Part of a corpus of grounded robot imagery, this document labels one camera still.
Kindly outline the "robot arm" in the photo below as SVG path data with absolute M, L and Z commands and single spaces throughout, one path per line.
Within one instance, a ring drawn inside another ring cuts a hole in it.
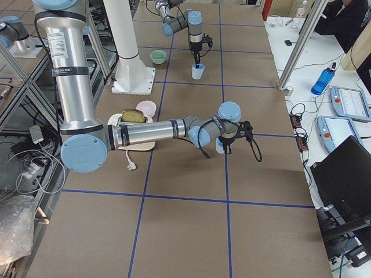
M 172 36 L 175 33 L 187 30 L 188 49 L 194 58 L 192 70 L 202 72 L 205 66 L 201 63 L 201 58 L 208 54 L 213 47 L 213 39 L 202 30 L 202 13 L 197 10 L 187 9 L 184 12 L 180 9 L 180 4 L 184 1 L 154 1 L 155 11 L 146 9 L 153 15 L 162 19 L 162 30 L 165 36 Z
M 109 151 L 145 142 L 181 137 L 203 148 L 219 139 L 225 153 L 249 128 L 241 122 L 237 103 L 223 103 L 207 120 L 196 116 L 138 125 L 105 125 L 98 120 L 92 97 L 83 31 L 87 26 L 86 1 L 34 1 L 35 23 L 44 28 L 59 91 L 64 122 L 61 159 L 77 173 L 99 169 Z

